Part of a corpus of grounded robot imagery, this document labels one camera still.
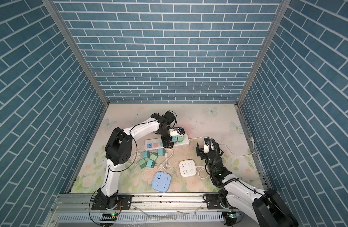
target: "table surface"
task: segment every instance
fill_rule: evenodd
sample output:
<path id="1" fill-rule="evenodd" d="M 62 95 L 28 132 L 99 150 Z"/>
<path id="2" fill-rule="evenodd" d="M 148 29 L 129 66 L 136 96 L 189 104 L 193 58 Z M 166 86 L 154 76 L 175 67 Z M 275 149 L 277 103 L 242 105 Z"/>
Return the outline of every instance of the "table surface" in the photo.
<path id="1" fill-rule="evenodd" d="M 158 112 L 163 115 L 168 110 L 177 114 L 177 126 L 183 127 L 189 138 L 209 136 L 217 143 L 229 146 L 232 152 L 225 146 L 220 146 L 224 152 L 222 155 L 224 166 L 236 177 L 254 187 L 262 188 L 252 156 L 248 155 L 249 147 L 233 104 L 110 104 L 71 193 L 93 193 L 102 186 L 106 170 L 104 148 L 114 128 L 128 128 L 145 121 L 153 113 Z M 151 184 L 155 173 L 160 169 L 156 167 L 141 169 L 137 162 L 142 159 L 141 153 L 145 151 L 145 140 L 158 137 L 160 136 L 149 133 L 137 141 L 138 158 L 132 167 L 121 173 L 119 192 L 157 192 L 151 187 Z M 168 193 L 218 191 L 219 188 L 214 187 L 209 178 L 200 179 L 197 175 L 184 178 L 180 175 L 180 161 L 192 159 L 196 166 L 204 166 L 204 160 L 196 155 L 197 142 L 200 147 L 203 147 L 203 139 L 198 138 L 190 140 L 188 146 L 173 148 L 173 156 L 169 160 L 169 167 L 166 171 L 172 177 Z M 131 158 L 126 162 L 126 166 L 131 164 L 135 152 L 136 147 L 133 144 Z M 164 159 L 163 156 L 159 156 L 156 163 L 161 164 Z M 200 172 L 201 177 L 207 175 L 205 171 Z"/>

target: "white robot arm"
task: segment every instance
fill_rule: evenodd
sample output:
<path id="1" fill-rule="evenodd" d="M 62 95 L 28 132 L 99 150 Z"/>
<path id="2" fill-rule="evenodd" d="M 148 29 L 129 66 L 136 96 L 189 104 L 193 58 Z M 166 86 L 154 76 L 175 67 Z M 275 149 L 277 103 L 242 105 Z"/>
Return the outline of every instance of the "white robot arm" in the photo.
<path id="1" fill-rule="evenodd" d="M 199 148 L 197 144 L 197 156 L 206 160 L 213 185 L 222 188 L 218 194 L 218 201 L 222 207 L 238 208 L 260 227 L 299 226 L 275 190 L 264 191 L 241 181 L 223 166 L 219 144 L 209 137 L 204 138 L 204 144 L 207 148 Z"/>
<path id="2" fill-rule="evenodd" d="M 124 170 L 124 163 L 131 157 L 133 142 L 137 149 L 136 140 L 151 132 L 157 132 L 161 135 L 163 147 L 172 148 L 174 143 L 170 134 L 173 130 L 170 125 L 175 119 L 171 111 L 167 111 L 162 116 L 154 113 L 150 118 L 133 127 L 126 129 L 117 127 L 113 130 L 105 147 L 107 166 L 104 183 L 97 191 L 101 204 L 106 209 L 113 209 L 117 205 L 118 179 L 120 172 Z M 182 134 L 185 133 L 182 128 L 179 130 Z"/>

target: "brick pattern wall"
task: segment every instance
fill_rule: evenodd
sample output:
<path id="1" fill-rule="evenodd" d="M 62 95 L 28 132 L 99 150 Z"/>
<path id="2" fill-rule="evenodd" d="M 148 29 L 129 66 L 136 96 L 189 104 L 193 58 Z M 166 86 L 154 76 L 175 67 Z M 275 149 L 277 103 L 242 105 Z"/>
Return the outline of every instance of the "brick pattern wall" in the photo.
<path id="1" fill-rule="evenodd" d="M 110 102 L 236 102 L 280 0 L 55 1 Z"/>
<path id="2" fill-rule="evenodd" d="M 243 110 L 300 226 L 348 226 L 348 1 L 291 1 Z"/>
<path id="3" fill-rule="evenodd" d="M 0 0 L 0 226 L 40 226 L 103 104 L 40 0 Z"/>

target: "power strip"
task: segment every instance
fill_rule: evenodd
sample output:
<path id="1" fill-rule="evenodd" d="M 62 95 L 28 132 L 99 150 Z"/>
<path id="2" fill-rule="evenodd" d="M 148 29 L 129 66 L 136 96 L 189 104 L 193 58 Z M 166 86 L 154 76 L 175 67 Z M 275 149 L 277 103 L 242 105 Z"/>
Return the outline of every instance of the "power strip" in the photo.
<path id="1" fill-rule="evenodd" d="M 183 135 L 184 140 L 180 142 L 174 142 L 173 147 L 179 147 L 179 146 L 187 146 L 189 145 L 189 138 L 187 134 Z M 145 140 L 145 150 L 157 150 L 163 147 L 163 143 L 161 142 L 161 138 L 156 139 L 147 139 Z"/>
<path id="2" fill-rule="evenodd" d="M 189 177 L 196 175 L 196 167 L 193 160 L 184 160 L 179 163 L 180 175 L 182 177 Z"/>
<path id="3" fill-rule="evenodd" d="M 169 189 L 171 180 L 172 177 L 169 174 L 157 172 L 154 176 L 152 187 L 159 192 L 165 193 Z"/>

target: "metal frame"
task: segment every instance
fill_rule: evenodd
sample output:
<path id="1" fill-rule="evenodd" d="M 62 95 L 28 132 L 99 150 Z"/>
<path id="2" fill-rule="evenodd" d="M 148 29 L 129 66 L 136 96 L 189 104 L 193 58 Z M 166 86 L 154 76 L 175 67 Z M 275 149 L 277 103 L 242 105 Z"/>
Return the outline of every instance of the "metal frame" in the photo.
<path id="1" fill-rule="evenodd" d="M 271 26 L 268 29 L 264 43 L 262 44 L 261 49 L 258 52 L 258 57 L 256 58 L 256 61 L 254 62 L 253 66 L 252 66 L 252 69 L 248 75 L 248 78 L 243 86 L 242 92 L 240 93 L 240 97 L 238 98 L 237 105 L 239 107 L 242 105 L 244 98 L 246 97 L 246 95 L 248 93 L 249 87 L 251 86 L 252 81 L 254 80 L 254 77 L 256 76 L 256 73 L 258 72 L 258 69 L 260 68 L 262 60 L 265 57 L 267 49 L 270 46 L 273 37 L 275 36 L 277 28 L 280 25 L 280 22 L 281 22 L 282 18 L 284 17 L 285 12 L 286 12 L 290 2 L 291 2 L 291 0 L 282 0 L 282 2 L 280 3 L 280 5 L 277 8 L 275 17 L 273 18 Z"/>
<path id="2" fill-rule="evenodd" d="M 203 194 L 216 193 L 131 193 L 132 201 L 130 210 L 121 211 L 122 214 L 155 213 L 167 215 L 168 213 L 186 213 L 192 215 L 215 214 L 226 211 L 239 211 L 238 209 L 217 209 L 208 210 Z M 46 218 L 43 227 L 54 227 L 60 217 L 63 215 L 79 216 L 75 219 L 77 222 L 91 222 L 87 218 L 88 204 L 92 194 L 58 194 L 56 202 L 53 204 L 51 211 Z M 90 214 L 94 220 L 103 213 L 112 213 L 112 211 L 90 210 Z"/>
<path id="3" fill-rule="evenodd" d="M 258 154 L 258 151 L 255 149 L 255 147 L 253 146 L 252 142 L 249 139 L 251 137 L 251 132 L 249 130 L 249 126 L 246 122 L 246 119 L 244 118 L 242 109 L 241 109 L 241 107 L 237 106 L 236 104 L 235 104 L 235 108 L 237 111 L 238 118 L 240 119 L 240 123 L 242 125 L 243 133 L 244 133 L 244 136 L 246 137 L 246 140 L 247 140 L 247 143 L 249 146 L 249 150 L 251 151 L 251 153 L 253 152 L 252 158 L 253 158 L 253 161 L 256 165 L 258 174 L 261 178 L 261 182 L 262 182 L 262 185 L 264 187 L 264 190 L 267 190 L 268 188 L 272 188 L 271 181 L 268 178 L 268 175 L 266 173 L 264 165 L 262 164 L 260 155 Z"/>
<path id="4" fill-rule="evenodd" d="M 99 121 L 98 121 L 98 123 L 97 123 L 97 125 L 96 125 L 96 127 L 95 127 L 95 130 L 94 130 L 94 132 L 92 133 L 92 136 L 91 136 L 91 138 L 90 138 L 90 141 L 88 142 L 88 144 L 87 144 L 87 146 L 86 146 L 85 152 L 83 153 L 83 155 L 82 155 L 82 157 L 81 157 L 81 160 L 79 161 L 79 163 L 78 163 L 78 165 L 77 165 L 77 168 L 75 169 L 75 172 L 73 173 L 72 178 L 71 178 L 70 182 L 69 182 L 68 185 L 67 185 L 67 188 L 64 190 L 66 193 L 69 193 L 69 192 L 71 191 L 71 188 L 73 187 L 73 184 L 74 184 L 74 182 L 75 182 L 75 180 L 76 180 L 76 178 L 77 178 L 77 175 L 78 175 L 79 171 L 81 170 L 81 167 L 82 167 L 82 165 L 83 165 L 83 162 L 84 162 L 84 160 L 86 159 L 87 153 L 88 153 L 88 151 L 90 150 L 90 147 L 91 147 L 91 145 L 92 145 L 92 143 L 93 143 L 93 141 L 94 141 L 94 139 L 95 139 L 95 137 L 96 137 L 96 134 L 97 134 L 97 132 L 98 132 L 98 130 L 99 130 L 99 128 L 100 128 L 100 125 L 101 125 L 101 123 L 102 123 L 102 121 L 103 121 L 103 119 L 104 119 L 104 116 L 105 116 L 105 114 L 106 114 L 106 111 L 107 111 L 107 107 L 104 108 L 104 111 L 102 112 L 102 114 L 101 114 L 101 116 L 100 116 L 100 119 L 99 119 Z"/>
<path id="5" fill-rule="evenodd" d="M 76 41 L 73 39 L 71 32 L 69 31 L 66 23 L 63 20 L 63 17 L 59 13 L 56 5 L 54 4 L 53 0 L 42 0 L 44 6 L 46 7 L 47 11 L 51 15 L 52 19 L 56 23 L 59 31 L 63 35 L 64 39 L 68 43 L 68 46 L 71 48 L 73 54 L 76 56 L 77 61 L 80 63 L 82 69 L 86 73 L 86 76 L 91 81 L 93 87 L 95 88 L 96 92 L 98 93 L 99 97 L 101 98 L 102 102 L 104 103 L 105 107 L 108 107 L 108 100 L 101 90 L 99 84 L 97 83 L 97 80 L 95 79 L 94 74 L 91 71 L 90 66 L 88 66 L 85 58 L 83 57 Z"/>

